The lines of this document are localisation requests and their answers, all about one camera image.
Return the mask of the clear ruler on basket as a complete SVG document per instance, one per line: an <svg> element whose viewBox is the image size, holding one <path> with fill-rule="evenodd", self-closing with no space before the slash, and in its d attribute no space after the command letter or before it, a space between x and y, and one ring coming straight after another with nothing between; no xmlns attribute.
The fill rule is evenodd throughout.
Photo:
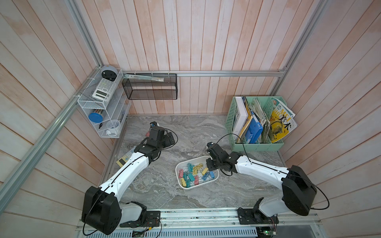
<svg viewBox="0 0 381 238"><path fill-rule="evenodd" d="M158 81L158 82L164 82L163 77L154 77L152 75L146 76L146 75L137 75L137 74L125 74L125 79L135 79L135 80L149 80L149 81Z"/></svg>

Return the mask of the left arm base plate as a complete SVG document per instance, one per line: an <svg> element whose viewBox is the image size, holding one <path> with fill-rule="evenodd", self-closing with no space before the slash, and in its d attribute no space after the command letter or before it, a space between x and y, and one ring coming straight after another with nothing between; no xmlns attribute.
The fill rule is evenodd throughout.
<svg viewBox="0 0 381 238"><path fill-rule="evenodd" d="M131 228L137 227L160 227L160 211L145 211L142 212L138 220L130 221L129 226Z"/></svg>

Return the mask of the aluminium rail base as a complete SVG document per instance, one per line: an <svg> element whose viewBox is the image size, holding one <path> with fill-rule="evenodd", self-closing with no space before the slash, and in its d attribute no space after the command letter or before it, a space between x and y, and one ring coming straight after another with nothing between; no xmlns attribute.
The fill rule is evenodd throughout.
<svg viewBox="0 0 381 238"><path fill-rule="evenodd" d="M278 223L241 225L236 208L162 209L151 230L147 225L118 227L111 238L326 238L316 213L277 215Z"/></svg>

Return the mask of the blue folder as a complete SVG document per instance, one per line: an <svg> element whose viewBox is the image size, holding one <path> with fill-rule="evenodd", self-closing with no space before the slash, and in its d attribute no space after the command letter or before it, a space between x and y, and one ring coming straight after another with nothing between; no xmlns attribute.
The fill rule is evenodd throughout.
<svg viewBox="0 0 381 238"><path fill-rule="evenodd" d="M257 115L252 113L252 120L245 134L247 144L254 144L257 142L263 131L263 126L260 123Z"/></svg>

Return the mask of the yellow binder clip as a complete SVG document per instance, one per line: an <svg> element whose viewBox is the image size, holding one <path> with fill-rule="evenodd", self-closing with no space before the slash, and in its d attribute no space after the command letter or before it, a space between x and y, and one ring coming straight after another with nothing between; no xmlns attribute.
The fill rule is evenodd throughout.
<svg viewBox="0 0 381 238"><path fill-rule="evenodd" d="M187 183L186 183L186 181L185 181L184 178L180 178L180 182L181 182L181 185L182 185L183 187L187 187Z"/></svg>
<svg viewBox="0 0 381 238"><path fill-rule="evenodd" d="M208 171L209 171L209 169L208 169L208 168L205 168L205 169L202 171L202 175L205 175Z"/></svg>
<svg viewBox="0 0 381 238"><path fill-rule="evenodd" d="M193 167L192 175L196 176L203 171L203 163L199 163Z"/></svg>

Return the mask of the yellow blue calculator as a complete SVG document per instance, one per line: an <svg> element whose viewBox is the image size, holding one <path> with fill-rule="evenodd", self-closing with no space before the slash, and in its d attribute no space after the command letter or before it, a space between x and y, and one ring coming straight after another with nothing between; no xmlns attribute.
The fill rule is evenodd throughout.
<svg viewBox="0 0 381 238"><path fill-rule="evenodd" d="M132 148L130 151L125 153L120 159L116 161L117 165L121 168L128 162L132 154L134 153L135 148Z"/></svg>

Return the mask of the white book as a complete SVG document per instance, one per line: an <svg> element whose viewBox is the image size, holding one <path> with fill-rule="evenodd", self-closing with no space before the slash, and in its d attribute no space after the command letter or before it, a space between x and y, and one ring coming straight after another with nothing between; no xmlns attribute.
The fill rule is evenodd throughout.
<svg viewBox="0 0 381 238"><path fill-rule="evenodd" d="M248 111L242 97L234 97L234 100L236 103L236 109L234 112L232 133L234 134L235 140L237 141L239 140L238 137L241 137L241 131L247 122Z"/></svg>

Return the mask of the yellow magazine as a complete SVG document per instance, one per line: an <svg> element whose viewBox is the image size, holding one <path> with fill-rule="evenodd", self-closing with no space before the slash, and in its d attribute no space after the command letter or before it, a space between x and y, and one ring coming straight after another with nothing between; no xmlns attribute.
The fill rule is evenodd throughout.
<svg viewBox="0 0 381 238"><path fill-rule="evenodd" d="M274 104L269 122L269 138L272 143L276 143L291 133L298 127L294 120L295 114L281 100L272 97Z"/></svg>

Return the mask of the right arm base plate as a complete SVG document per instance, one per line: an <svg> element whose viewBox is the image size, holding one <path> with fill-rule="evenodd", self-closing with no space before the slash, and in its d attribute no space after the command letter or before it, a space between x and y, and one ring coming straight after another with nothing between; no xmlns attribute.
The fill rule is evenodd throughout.
<svg viewBox="0 0 381 238"><path fill-rule="evenodd" d="M259 210L253 209L237 209L238 219L240 225L258 225L258 224L269 224L277 225L279 219L277 216L267 217L262 214Z"/></svg>

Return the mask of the blue lid jar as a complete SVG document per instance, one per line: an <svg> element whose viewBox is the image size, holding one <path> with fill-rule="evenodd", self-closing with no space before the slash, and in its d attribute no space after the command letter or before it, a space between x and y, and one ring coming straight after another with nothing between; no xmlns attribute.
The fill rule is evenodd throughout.
<svg viewBox="0 0 381 238"><path fill-rule="evenodd" d="M93 110L91 113L89 113L88 118L92 123L95 123L95 124L99 124L103 122L103 119L104 119L103 110L102 109Z"/></svg>

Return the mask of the round grey black device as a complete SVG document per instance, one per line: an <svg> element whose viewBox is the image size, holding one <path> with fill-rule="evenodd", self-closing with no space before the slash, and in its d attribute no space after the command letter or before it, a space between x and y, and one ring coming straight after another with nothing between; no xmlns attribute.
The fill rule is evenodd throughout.
<svg viewBox="0 0 381 238"><path fill-rule="evenodd" d="M118 76L118 70L111 65L103 66L101 68L101 76L104 79L114 82Z"/></svg>

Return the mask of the white cup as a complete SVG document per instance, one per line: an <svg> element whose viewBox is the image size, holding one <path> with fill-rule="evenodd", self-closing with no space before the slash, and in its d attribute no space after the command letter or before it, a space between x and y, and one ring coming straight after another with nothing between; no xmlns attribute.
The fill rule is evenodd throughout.
<svg viewBox="0 0 381 238"><path fill-rule="evenodd" d="M109 120L106 124L106 135L117 136L121 122L119 120Z"/></svg>

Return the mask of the white plastic storage tray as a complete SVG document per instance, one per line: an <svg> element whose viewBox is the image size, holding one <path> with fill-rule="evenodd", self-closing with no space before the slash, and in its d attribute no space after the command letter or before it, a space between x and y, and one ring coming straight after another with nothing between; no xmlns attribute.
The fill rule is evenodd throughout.
<svg viewBox="0 0 381 238"><path fill-rule="evenodd" d="M190 159L180 162L176 168L175 173L179 186L184 190L206 185L214 182L219 178L219 171L211 171L207 167L207 159L209 156L201 156L198 158Z"/></svg>

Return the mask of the teal binder clip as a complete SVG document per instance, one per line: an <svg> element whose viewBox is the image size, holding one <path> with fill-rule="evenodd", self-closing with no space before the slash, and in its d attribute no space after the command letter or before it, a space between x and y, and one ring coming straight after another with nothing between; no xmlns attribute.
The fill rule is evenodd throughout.
<svg viewBox="0 0 381 238"><path fill-rule="evenodd" d="M189 180L194 182L195 181L195 178L194 176L192 175L192 173L188 173L188 177L189 177Z"/></svg>

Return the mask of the white desk calculator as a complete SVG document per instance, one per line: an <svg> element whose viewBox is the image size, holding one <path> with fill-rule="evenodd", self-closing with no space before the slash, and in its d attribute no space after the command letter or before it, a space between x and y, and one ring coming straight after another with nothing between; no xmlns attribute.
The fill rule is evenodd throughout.
<svg viewBox="0 0 381 238"><path fill-rule="evenodd" d="M103 102L109 102L116 90L116 87L117 84L114 81L102 78L94 90L92 98Z"/></svg>

